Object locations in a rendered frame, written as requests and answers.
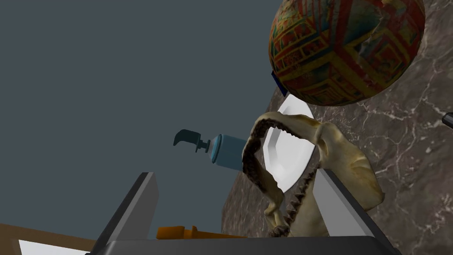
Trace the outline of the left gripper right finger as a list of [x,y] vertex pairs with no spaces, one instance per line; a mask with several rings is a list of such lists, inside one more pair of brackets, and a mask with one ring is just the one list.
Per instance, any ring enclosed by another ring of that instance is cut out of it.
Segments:
[[375,236],[363,208],[333,171],[317,170],[313,194],[330,236]]

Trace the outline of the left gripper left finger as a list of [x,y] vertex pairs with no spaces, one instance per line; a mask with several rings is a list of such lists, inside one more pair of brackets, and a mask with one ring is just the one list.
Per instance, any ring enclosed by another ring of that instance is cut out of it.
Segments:
[[147,239],[159,198],[156,176],[143,172],[97,239],[93,251],[119,240]]

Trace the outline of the orange flat object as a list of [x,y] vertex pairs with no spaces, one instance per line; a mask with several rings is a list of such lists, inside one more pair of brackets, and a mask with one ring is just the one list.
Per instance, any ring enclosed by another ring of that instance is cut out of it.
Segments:
[[246,238],[245,236],[234,236],[213,232],[199,231],[196,226],[186,229],[184,226],[162,227],[157,230],[156,239],[158,240],[178,240],[178,239],[228,239]]

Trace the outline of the beige toothed jawbone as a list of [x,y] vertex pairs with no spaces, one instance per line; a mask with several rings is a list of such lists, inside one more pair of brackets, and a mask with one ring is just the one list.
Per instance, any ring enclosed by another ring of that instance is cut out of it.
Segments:
[[317,168],[332,170],[364,211],[370,211],[384,201],[385,195],[369,159],[336,125],[301,114],[267,112],[258,117],[243,148],[242,171],[269,199],[264,214],[270,237],[328,236],[328,231],[313,194],[316,170],[304,178],[287,215],[282,215],[280,205],[284,193],[255,155],[269,128],[278,128],[317,146],[320,155]]

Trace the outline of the white plate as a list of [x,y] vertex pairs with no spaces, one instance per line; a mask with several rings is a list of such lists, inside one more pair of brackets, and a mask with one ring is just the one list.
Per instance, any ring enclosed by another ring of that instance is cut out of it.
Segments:
[[309,164],[315,145],[278,128],[270,128],[263,145],[266,170],[285,193],[294,186]]

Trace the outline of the brown framed white picture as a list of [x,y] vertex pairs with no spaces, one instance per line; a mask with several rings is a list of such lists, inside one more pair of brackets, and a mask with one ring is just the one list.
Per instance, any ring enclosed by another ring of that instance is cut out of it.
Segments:
[[23,255],[19,241],[31,241],[90,252],[96,241],[0,223],[0,255]]

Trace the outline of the blue pump soap bottle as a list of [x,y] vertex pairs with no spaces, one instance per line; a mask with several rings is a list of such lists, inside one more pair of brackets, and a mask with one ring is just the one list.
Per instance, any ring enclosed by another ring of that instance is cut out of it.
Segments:
[[246,144],[244,139],[219,134],[204,142],[200,133],[182,129],[176,133],[173,145],[180,142],[194,144],[195,152],[201,150],[207,153],[213,164],[242,172],[242,152]]

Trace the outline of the dark blue flat object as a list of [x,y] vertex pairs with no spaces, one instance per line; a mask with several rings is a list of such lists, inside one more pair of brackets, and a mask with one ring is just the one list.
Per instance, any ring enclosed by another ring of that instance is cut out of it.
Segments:
[[272,75],[273,80],[275,81],[277,87],[279,88],[282,96],[286,97],[288,90],[282,85],[281,81],[279,80],[279,78],[276,76],[276,74],[273,71],[271,72],[271,75]]

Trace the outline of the red patterned round bowl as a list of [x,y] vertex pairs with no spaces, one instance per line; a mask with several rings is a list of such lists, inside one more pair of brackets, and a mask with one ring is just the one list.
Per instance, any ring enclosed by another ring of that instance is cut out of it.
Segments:
[[354,104],[407,71],[425,22],[423,0],[282,0],[270,29],[270,65],[305,103]]

